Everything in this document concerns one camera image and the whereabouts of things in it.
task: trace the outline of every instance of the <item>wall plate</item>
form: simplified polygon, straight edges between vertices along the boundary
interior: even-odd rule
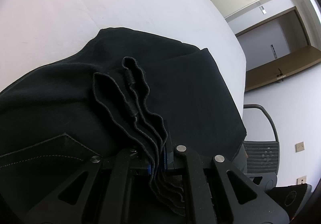
[[[304,184],[307,182],[307,176],[303,176],[299,179],[297,179],[297,185]]]
[[[304,142],[297,143],[295,145],[296,152],[303,151],[304,150]]]
[[[264,9],[264,6],[260,6],[260,10],[262,11],[263,15],[266,14],[266,10]]]

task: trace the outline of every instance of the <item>metal screw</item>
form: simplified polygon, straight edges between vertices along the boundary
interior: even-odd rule
[[[92,163],[100,162],[100,160],[101,160],[101,158],[100,158],[99,156],[97,156],[97,155],[95,155],[95,156],[93,156],[93,157],[90,158],[90,161],[91,161]]]
[[[214,159],[215,159],[217,162],[224,162],[224,160],[225,160],[224,156],[222,156],[222,155],[216,155],[216,156],[214,157]]]
[[[176,147],[176,150],[178,150],[178,151],[180,151],[180,152],[184,152],[184,151],[186,151],[186,146],[184,146],[184,145],[178,145],[178,146]]]

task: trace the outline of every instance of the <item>electrical outlet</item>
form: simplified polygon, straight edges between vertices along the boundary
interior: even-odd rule
[[[303,176],[299,179],[297,179],[297,185],[304,184],[307,182],[307,176]]]
[[[295,145],[296,152],[303,151],[304,150],[304,142],[297,143]]]

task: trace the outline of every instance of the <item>pocket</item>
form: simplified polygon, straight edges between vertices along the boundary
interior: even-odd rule
[[[64,133],[0,155],[0,194],[11,210],[25,214],[95,151]]]
[[[49,158],[65,158],[83,161],[94,155],[99,154],[64,133],[26,148],[0,155],[0,172],[6,167],[33,160],[45,162]]]

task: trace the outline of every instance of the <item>black cloth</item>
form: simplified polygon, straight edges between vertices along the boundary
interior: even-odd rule
[[[247,154],[244,145],[241,145],[240,151],[235,156],[232,163],[243,173],[248,172]]]
[[[0,194],[23,219],[84,160],[138,144],[151,164],[154,197],[184,215],[182,189],[161,171],[163,120],[174,146],[208,157],[232,160],[246,135],[207,49],[102,29],[77,54],[0,93]]]

